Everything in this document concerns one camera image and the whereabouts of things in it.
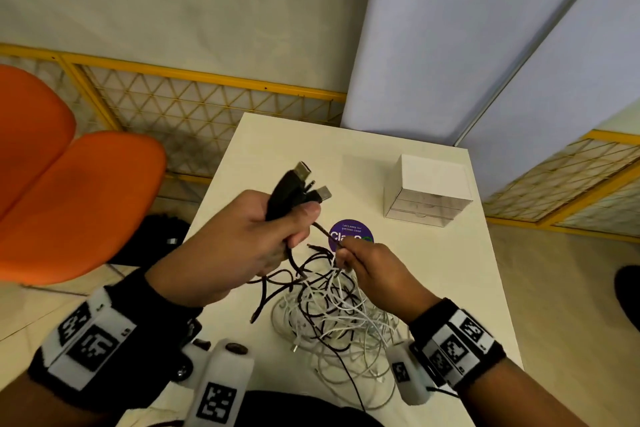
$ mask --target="black bag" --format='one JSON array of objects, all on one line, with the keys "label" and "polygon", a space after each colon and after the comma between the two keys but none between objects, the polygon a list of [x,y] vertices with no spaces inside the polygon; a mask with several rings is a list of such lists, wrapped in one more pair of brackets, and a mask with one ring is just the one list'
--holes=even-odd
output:
[{"label": "black bag", "polygon": [[189,226],[185,220],[166,214],[145,216],[133,236],[108,263],[148,269],[182,244]]}]

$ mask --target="table top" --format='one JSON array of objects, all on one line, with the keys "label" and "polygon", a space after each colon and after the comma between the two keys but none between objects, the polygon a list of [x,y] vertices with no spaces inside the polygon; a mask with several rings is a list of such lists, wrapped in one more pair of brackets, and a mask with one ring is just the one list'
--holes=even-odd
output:
[{"label": "table top", "polygon": [[[384,218],[384,181],[402,153],[464,165],[474,201],[445,228]],[[245,114],[188,237],[242,190],[271,192],[299,160],[311,169],[316,187],[326,185],[332,193],[322,204],[318,223],[325,229],[345,219],[364,223],[374,240],[388,245],[425,286],[471,312],[502,343],[509,358],[522,364],[466,149]],[[316,229],[307,242],[328,245]],[[309,255],[305,246],[294,250],[298,263]],[[260,285],[232,291],[204,309],[198,318],[203,325],[199,337],[213,344],[228,337],[253,348],[257,360],[249,389],[306,393],[340,404],[314,374],[309,354],[293,353],[290,344],[273,331],[272,303],[256,323],[249,323],[259,301]],[[155,406],[178,410],[177,404],[188,404],[190,398],[179,388],[170,385]],[[340,391],[350,396],[349,389],[352,386],[346,385]],[[426,404],[409,407],[396,391],[391,402],[372,415],[387,426],[473,425],[460,400],[437,393]]]}]

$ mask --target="tiled floor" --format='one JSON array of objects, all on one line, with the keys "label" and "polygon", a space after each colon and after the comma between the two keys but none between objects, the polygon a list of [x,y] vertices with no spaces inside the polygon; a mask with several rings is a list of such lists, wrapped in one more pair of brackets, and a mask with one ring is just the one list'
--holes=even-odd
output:
[{"label": "tiled floor", "polygon": [[[640,264],[640,247],[511,227],[490,232],[527,372],[592,427],[640,425],[640,332],[612,288],[620,266]],[[89,293],[118,278],[101,267],[58,288]],[[0,283],[0,388],[81,300]],[[144,427],[178,416],[134,410],[118,425]]]},{"label": "tiled floor", "polygon": [[640,332],[613,290],[640,246],[489,229],[525,370],[591,427],[640,425]]}]

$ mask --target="white box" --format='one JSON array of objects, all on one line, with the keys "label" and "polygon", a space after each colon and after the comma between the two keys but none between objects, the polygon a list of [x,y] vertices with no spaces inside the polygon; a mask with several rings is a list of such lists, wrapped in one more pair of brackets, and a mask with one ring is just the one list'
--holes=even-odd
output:
[{"label": "white box", "polygon": [[385,182],[393,220],[445,227],[472,201],[465,168],[453,162],[403,154]]}]

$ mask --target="round purple sticker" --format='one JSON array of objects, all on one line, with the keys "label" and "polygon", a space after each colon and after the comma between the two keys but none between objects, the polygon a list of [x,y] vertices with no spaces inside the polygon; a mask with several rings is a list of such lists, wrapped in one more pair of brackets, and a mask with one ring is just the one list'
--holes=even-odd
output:
[{"label": "round purple sticker", "polygon": [[[366,241],[373,242],[373,234],[371,230],[356,220],[341,220],[331,227],[329,234],[340,241],[344,237],[356,237]],[[335,243],[329,240],[329,246],[332,252],[335,252]]]}]

